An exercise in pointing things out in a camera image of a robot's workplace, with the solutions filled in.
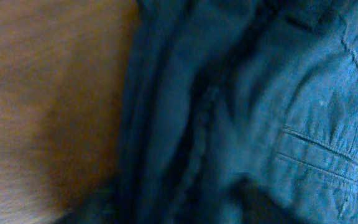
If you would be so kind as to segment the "navy blue shorts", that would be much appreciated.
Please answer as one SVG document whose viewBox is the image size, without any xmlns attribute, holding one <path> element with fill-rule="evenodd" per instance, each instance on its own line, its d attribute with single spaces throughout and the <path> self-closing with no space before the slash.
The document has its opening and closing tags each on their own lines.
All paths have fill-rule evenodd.
<svg viewBox="0 0 358 224">
<path fill-rule="evenodd" d="M 139 7 L 121 173 L 63 223 L 358 224 L 358 0 Z"/>
</svg>

